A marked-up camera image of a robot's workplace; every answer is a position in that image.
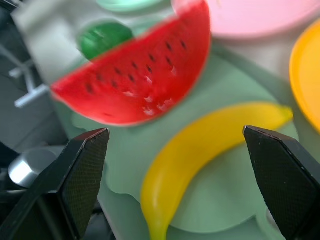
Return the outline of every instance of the green lid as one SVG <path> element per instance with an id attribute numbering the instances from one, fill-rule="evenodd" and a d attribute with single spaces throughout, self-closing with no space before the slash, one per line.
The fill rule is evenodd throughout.
<path id="1" fill-rule="evenodd" d="M 133 38 L 130 28 L 118 22 L 102 22 L 90 26 L 77 39 L 82 54 L 91 60 Z"/>

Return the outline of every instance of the toy banana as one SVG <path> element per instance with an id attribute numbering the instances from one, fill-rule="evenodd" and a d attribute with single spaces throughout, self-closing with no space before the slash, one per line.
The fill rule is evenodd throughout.
<path id="1" fill-rule="evenodd" d="M 243 143 L 244 125 L 276 130 L 293 118 L 290 108 L 249 102 L 214 111 L 179 132 L 151 164 L 141 189 L 141 208 L 151 240 L 167 230 L 194 176 L 212 159 Z"/>

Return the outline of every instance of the orange plate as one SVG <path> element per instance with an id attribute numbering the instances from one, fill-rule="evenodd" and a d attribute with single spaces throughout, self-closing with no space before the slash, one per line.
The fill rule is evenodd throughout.
<path id="1" fill-rule="evenodd" d="M 290 82 L 302 112 L 320 133 L 320 20 L 300 36 L 293 48 Z"/>

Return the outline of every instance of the toy watermelon slice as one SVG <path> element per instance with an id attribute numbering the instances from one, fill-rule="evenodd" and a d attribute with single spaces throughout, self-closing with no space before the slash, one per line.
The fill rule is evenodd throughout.
<path id="1" fill-rule="evenodd" d="M 107 125 L 154 119 L 180 102 L 197 81 L 210 48 L 205 0 L 178 17 L 92 60 L 51 86 L 77 113 Z"/>

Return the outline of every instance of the light green plate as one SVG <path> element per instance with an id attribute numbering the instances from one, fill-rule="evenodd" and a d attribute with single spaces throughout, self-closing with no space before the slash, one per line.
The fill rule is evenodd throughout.
<path id="1" fill-rule="evenodd" d="M 163 0 L 96 0 L 96 3 L 112 12 L 130 12 L 147 8 L 161 1 Z"/>
<path id="2" fill-rule="evenodd" d="M 211 54 L 198 85 L 174 110 L 142 126 L 109 127 L 107 185 L 111 191 L 132 195 L 139 201 L 149 165 L 176 133 L 214 110 L 249 101 L 277 102 L 248 75 Z M 88 131 L 103 127 L 77 114 L 72 122 Z M 298 138 L 293 123 L 280 132 Z M 171 225 L 193 233 L 224 231 L 254 216 L 261 202 L 248 149 L 243 144 L 219 156 L 195 177 Z"/>
<path id="3" fill-rule="evenodd" d="M 285 105 L 289 105 L 294 111 L 294 123 L 298 130 L 300 143 L 317 159 L 320 160 L 320 136 L 308 124 L 300 112 L 290 86 L 283 79 L 276 77 L 264 69 L 256 66 L 248 60 L 240 57 L 225 48 L 215 45 L 214 52 L 221 59 L 232 64 L 235 68 L 240 68 L 256 82 L 260 83 L 275 98 Z M 60 102 L 54 102 L 56 112 L 61 120 L 64 129 L 69 138 L 74 138 L 85 130 L 76 128 L 71 123 L 71 115 L 75 115 L 68 107 Z M 107 177 L 107 168 L 104 169 L 101 188 L 98 195 L 108 221 L 118 240 L 149 240 L 147 224 L 141 212 L 139 203 L 130 195 L 116 194 L 109 190 L 105 178 Z M 170 227 L 167 234 L 167 240 L 282 240 L 283 237 L 275 232 L 266 217 L 266 206 L 261 204 L 257 210 L 256 220 L 251 218 L 243 224 L 234 227 L 228 231 L 210 234 L 196 234 Z"/>
<path id="4" fill-rule="evenodd" d="M 154 15 L 153 17 L 145 17 L 142 20 L 137 20 L 132 23 L 132 32 L 134 36 L 139 36 L 145 33 L 150 27 L 156 25 L 162 20 L 161 16 Z"/>

